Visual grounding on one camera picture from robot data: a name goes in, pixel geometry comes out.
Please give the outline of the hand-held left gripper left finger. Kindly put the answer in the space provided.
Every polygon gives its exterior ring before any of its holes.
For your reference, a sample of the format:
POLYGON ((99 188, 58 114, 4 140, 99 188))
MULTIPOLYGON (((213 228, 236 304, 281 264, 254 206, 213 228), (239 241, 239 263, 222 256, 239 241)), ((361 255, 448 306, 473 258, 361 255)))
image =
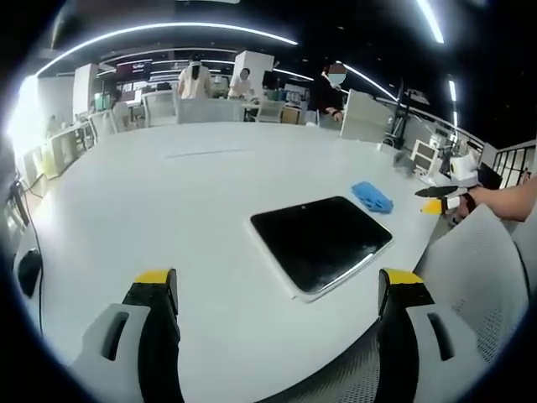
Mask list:
POLYGON ((71 373, 97 402, 182 402, 177 273, 149 270, 86 329, 71 373))

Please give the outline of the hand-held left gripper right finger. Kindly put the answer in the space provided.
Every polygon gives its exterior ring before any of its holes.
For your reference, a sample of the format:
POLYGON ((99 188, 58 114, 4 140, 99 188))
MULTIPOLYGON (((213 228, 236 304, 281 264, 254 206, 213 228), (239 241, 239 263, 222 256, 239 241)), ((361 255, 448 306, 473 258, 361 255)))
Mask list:
POLYGON ((477 336, 412 272, 381 269, 377 402, 457 402, 479 378, 477 336))

